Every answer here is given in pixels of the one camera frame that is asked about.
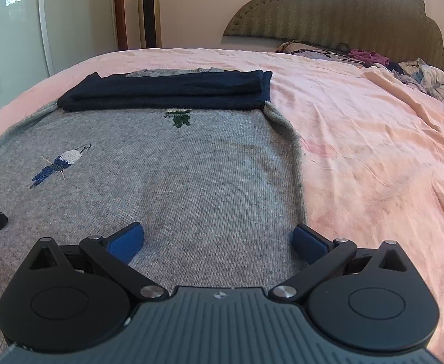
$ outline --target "blue gripper pad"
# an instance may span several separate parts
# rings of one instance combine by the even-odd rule
[[[128,264],[143,247],[144,231],[140,223],[131,223],[104,240],[106,250]]]
[[[291,237],[294,251],[309,265],[321,259],[330,251],[328,247],[330,241],[326,243],[322,237],[319,238],[317,236],[318,234],[310,228],[306,229],[296,226]]]

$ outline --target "circular joint cover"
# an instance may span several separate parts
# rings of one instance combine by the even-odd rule
[[[55,268],[13,278],[0,298],[0,329],[20,346],[45,353],[91,348],[129,316],[126,292],[99,276]]]
[[[322,283],[308,299],[308,314],[339,343],[382,353],[426,346],[439,319],[426,285],[392,271]]]

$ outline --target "knit fabric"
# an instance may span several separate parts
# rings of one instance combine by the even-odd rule
[[[58,158],[54,160],[53,163],[42,168],[40,173],[33,177],[33,184],[30,186],[30,188],[32,189],[33,187],[40,185],[54,172],[63,173],[66,168],[69,168],[81,157],[82,153],[79,152],[77,149],[68,150],[67,152],[62,153]]]
[[[190,125],[174,124],[180,114]],[[30,189],[57,157],[75,164]],[[170,291],[270,288],[303,267],[289,245],[305,221],[300,166],[298,135],[269,103],[30,119],[0,142],[0,296],[39,238],[77,244],[135,221],[145,244],[130,265]]]
[[[126,108],[263,109],[271,71],[194,72],[172,76],[88,75],[57,105],[66,111]]]
[[[195,74],[197,72],[224,72],[221,68],[197,68],[195,70],[178,70],[176,68],[159,68],[157,70],[140,70],[131,72],[126,75],[127,77],[137,77],[141,78],[142,76],[173,76],[173,75],[182,75],[182,74]]]

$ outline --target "metal pivot screw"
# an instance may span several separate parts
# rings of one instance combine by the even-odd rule
[[[291,298],[298,293],[296,289],[292,286],[276,286],[273,291],[274,295],[281,297],[281,298]]]
[[[163,295],[165,289],[161,286],[149,285],[141,288],[140,294],[146,298],[158,298]]]

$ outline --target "pink clothing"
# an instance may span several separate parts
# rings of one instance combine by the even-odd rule
[[[348,56],[353,59],[359,59],[362,62],[370,64],[380,63],[382,65],[388,66],[390,63],[390,59],[388,57],[381,56],[377,52],[367,52],[360,49],[353,49]]]

